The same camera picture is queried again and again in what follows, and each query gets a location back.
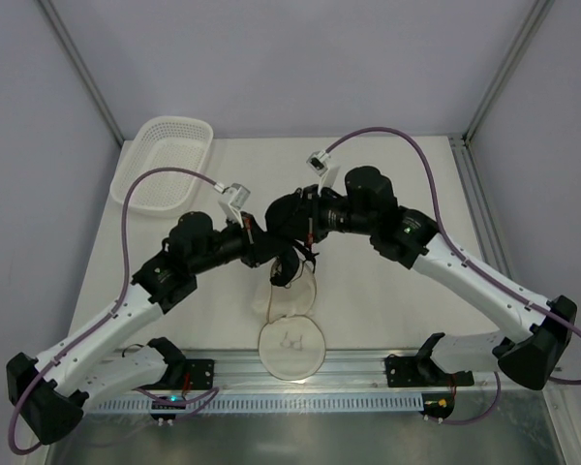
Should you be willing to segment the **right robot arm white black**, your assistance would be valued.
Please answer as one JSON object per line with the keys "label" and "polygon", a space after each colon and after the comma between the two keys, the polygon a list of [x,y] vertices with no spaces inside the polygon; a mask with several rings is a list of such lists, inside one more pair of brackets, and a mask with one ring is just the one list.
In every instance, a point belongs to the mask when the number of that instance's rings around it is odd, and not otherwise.
{"label": "right robot arm white black", "polygon": [[524,388],[545,387],[570,341],[571,332],[560,321],[574,321],[573,301],[526,291],[449,244],[434,220],[398,204],[391,181],[378,169],[349,171],[347,193],[340,196],[331,188],[337,167],[320,161],[309,165],[319,176],[317,188],[308,194],[313,240],[330,232],[366,235],[382,257],[440,283],[497,326],[492,333],[431,335],[416,355],[422,369],[501,371]]}

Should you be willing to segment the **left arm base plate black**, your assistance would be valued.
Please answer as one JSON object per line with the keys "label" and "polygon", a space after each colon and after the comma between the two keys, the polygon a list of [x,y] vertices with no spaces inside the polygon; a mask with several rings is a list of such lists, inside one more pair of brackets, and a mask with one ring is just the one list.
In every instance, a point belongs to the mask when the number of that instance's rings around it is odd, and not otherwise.
{"label": "left arm base plate black", "polygon": [[175,388],[181,391],[209,390],[213,388],[215,360],[188,358],[179,365]]}

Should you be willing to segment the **black bra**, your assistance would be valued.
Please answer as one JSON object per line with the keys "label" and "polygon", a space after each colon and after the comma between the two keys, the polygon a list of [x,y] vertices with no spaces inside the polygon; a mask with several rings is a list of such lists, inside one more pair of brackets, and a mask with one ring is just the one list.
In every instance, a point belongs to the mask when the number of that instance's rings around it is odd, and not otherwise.
{"label": "black bra", "polygon": [[316,268],[317,255],[308,244],[307,201],[303,190],[298,188],[275,200],[266,209],[264,219],[267,233],[281,244],[270,283],[286,287],[300,268],[297,253],[303,256],[304,262]]}

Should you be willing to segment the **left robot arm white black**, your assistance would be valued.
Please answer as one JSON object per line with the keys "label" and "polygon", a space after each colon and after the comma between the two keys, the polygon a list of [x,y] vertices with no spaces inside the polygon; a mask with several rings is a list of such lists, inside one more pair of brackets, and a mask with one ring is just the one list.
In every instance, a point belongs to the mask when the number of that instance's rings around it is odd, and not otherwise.
{"label": "left robot arm white black", "polygon": [[181,216],[162,249],[135,273],[126,273],[118,297],[96,317],[49,349],[29,356],[20,352],[6,364],[11,450],[25,455],[15,440],[20,419],[39,446],[70,435],[88,411],[112,396],[144,386],[168,387],[186,363],[166,338],[147,343],[134,355],[102,367],[100,362],[134,333],[161,319],[192,294],[198,275],[234,261],[258,267],[287,250],[287,242],[263,230],[241,213],[216,230],[203,212]]}

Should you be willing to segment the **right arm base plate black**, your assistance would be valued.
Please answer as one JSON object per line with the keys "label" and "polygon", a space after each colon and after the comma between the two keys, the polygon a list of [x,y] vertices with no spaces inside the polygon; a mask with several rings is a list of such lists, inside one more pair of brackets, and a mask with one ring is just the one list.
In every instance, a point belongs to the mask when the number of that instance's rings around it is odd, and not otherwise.
{"label": "right arm base plate black", "polygon": [[471,387],[471,371],[446,373],[429,357],[389,355],[384,360],[385,376],[390,388]]}

